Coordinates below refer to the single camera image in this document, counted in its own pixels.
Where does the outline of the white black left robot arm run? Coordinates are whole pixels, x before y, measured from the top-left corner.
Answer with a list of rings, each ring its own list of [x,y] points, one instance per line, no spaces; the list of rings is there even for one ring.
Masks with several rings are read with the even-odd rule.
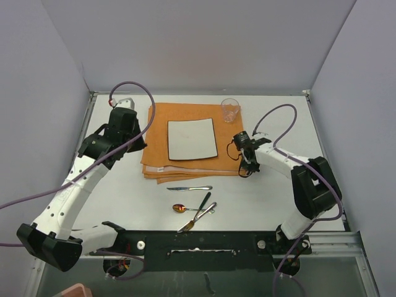
[[[34,257],[62,272],[70,270],[82,255],[105,248],[119,254],[126,246],[120,226],[103,222],[89,229],[72,227],[99,181],[125,153],[144,149],[137,113],[116,107],[109,121],[84,139],[64,189],[31,224],[21,224],[17,237]]]

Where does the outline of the gold spoon dark handle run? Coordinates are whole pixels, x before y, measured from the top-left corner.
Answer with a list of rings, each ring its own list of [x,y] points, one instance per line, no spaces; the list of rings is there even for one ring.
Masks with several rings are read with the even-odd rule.
[[[175,213],[185,213],[185,212],[198,212],[201,213],[205,210],[205,205],[209,201],[209,198],[211,197],[212,193],[208,192],[204,198],[202,199],[201,203],[192,205],[192,204],[173,204],[172,205],[172,210]]]

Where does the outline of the silver table knife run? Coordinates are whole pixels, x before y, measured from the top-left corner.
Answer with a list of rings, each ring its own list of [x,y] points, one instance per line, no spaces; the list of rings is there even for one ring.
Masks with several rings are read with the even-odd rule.
[[[169,191],[183,192],[183,191],[210,191],[212,186],[197,186],[197,187],[167,187]]]

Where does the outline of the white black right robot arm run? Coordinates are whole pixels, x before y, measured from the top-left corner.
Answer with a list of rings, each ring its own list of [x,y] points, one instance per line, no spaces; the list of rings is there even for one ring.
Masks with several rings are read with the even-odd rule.
[[[341,215],[342,194],[333,171],[324,157],[306,158],[276,147],[265,137],[252,139],[242,131],[231,141],[241,155],[239,168],[246,176],[267,166],[291,180],[295,209],[278,227],[276,248],[284,253],[297,246],[299,237],[323,213],[338,207]]]

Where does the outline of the iridescent ornate teaspoon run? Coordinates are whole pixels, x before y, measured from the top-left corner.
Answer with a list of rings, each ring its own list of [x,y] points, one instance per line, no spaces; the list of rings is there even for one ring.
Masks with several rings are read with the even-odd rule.
[[[207,209],[201,210],[201,211],[199,212],[199,215],[202,214],[202,213],[210,213],[210,214],[213,214],[214,212],[215,212],[214,209],[209,209],[209,208],[207,208]]]

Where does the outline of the clear drinking glass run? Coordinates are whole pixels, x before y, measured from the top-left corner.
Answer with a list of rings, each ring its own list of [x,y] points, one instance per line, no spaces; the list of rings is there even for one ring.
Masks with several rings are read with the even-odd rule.
[[[234,98],[226,98],[221,102],[223,120],[232,123],[240,111],[240,105]]]

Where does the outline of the gold fork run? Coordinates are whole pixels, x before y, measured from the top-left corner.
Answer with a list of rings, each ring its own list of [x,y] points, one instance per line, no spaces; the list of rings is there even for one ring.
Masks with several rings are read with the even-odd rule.
[[[216,202],[211,203],[207,208],[209,209],[214,209],[217,206]],[[185,225],[183,225],[178,231],[177,233],[185,233],[188,232],[190,229],[192,229],[195,225],[195,222],[197,222],[201,217],[203,217],[205,214],[207,213],[202,213],[199,215],[199,212],[197,212],[197,214],[194,216],[194,218],[192,220],[190,220],[189,222],[187,222]]]

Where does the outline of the white square plate black rim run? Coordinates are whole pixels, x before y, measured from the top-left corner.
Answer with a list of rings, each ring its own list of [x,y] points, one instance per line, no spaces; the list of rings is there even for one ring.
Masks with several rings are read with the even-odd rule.
[[[213,119],[168,121],[168,158],[171,161],[218,157]]]

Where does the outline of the orange cloth napkin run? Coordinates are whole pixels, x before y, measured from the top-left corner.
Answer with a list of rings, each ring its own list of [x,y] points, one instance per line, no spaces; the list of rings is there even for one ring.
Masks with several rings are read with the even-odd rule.
[[[218,156],[205,160],[173,161],[168,158],[168,122],[212,119]],[[238,151],[228,148],[234,135],[243,131],[240,114],[232,123],[223,120],[220,105],[157,103],[152,125],[145,135],[146,148],[141,164],[146,179],[155,179],[158,184],[171,181],[203,178],[208,176],[237,176],[239,163],[235,160]]]

